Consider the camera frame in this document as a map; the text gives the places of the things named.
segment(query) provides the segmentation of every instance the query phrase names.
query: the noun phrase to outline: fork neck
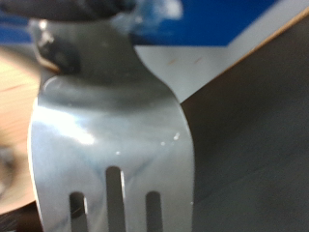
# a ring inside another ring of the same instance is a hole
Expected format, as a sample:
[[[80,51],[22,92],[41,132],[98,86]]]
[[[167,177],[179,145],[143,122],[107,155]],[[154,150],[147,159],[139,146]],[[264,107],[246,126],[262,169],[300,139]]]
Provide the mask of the fork neck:
[[[151,76],[137,57],[129,34],[115,29],[109,20],[78,23],[32,20],[30,29],[38,60],[54,73],[106,84]]]

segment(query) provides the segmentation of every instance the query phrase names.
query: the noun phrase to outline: blue surface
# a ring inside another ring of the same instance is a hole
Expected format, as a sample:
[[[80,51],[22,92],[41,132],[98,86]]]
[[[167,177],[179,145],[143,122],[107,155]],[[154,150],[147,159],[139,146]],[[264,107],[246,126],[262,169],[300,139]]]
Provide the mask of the blue surface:
[[[26,31],[27,24],[26,18],[0,12],[0,44],[30,43],[31,37]]]
[[[181,19],[135,26],[133,40],[135,44],[224,46],[277,1],[183,0]],[[144,21],[152,20],[153,3],[146,0]],[[0,44],[31,42],[22,29],[26,24],[24,18],[0,14]]]

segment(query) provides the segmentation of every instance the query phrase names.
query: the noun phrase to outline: stainless steel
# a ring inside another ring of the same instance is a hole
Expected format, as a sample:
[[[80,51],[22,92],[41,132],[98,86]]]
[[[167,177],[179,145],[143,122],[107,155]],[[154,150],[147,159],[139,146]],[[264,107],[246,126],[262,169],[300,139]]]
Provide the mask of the stainless steel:
[[[44,231],[70,231],[69,196],[79,191],[89,232],[107,232],[109,166],[122,170],[126,232],[147,231],[150,191],[160,193],[164,232],[191,231],[193,145],[171,90],[108,21],[31,27],[37,44],[48,33],[51,43],[74,47],[80,69],[43,77],[32,116],[31,166]]]
[[[0,147],[0,200],[6,189],[11,185],[13,176],[13,150],[9,147]]]

